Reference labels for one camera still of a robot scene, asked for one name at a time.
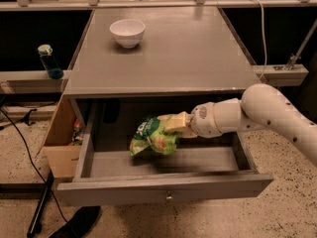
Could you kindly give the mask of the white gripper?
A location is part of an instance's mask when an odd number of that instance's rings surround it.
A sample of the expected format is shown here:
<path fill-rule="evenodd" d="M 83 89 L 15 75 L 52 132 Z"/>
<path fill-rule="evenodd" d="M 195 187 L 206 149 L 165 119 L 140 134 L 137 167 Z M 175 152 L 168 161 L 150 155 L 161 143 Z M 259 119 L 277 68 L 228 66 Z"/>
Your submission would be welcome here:
<path fill-rule="evenodd" d="M 240 100 L 233 98 L 221 102 L 197 105 L 191 114 L 185 111 L 172 115 L 165 123 L 164 131 L 181 132 L 185 139 L 215 138 L 237 132 L 241 127 L 242 108 Z"/>

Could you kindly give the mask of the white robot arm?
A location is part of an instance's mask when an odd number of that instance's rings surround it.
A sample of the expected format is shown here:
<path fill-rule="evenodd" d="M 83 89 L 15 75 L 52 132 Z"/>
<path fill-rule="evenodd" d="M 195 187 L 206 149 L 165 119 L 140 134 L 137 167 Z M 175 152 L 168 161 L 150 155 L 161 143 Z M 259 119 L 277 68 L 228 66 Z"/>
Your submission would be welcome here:
<path fill-rule="evenodd" d="M 276 88 L 267 84 L 248 87 L 241 99 L 207 102 L 172 115 L 164 126 L 167 133 L 184 137 L 215 138 L 231 132 L 269 128 L 288 140 L 317 166 L 317 124 L 302 115 Z"/>

